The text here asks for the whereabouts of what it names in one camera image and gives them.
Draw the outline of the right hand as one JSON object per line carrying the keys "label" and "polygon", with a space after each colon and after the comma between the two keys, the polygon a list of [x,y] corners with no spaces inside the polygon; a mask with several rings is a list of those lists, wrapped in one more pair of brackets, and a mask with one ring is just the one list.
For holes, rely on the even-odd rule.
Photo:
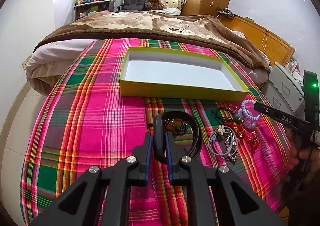
{"label": "right hand", "polygon": [[288,140],[291,144],[289,156],[288,156],[288,168],[293,170],[299,163],[300,159],[308,159],[309,155],[311,160],[310,172],[317,172],[319,170],[319,148],[310,147],[307,149],[302,149],[298,151],[296,147],[296,136],[294,134],[290,134],[288,136]]}

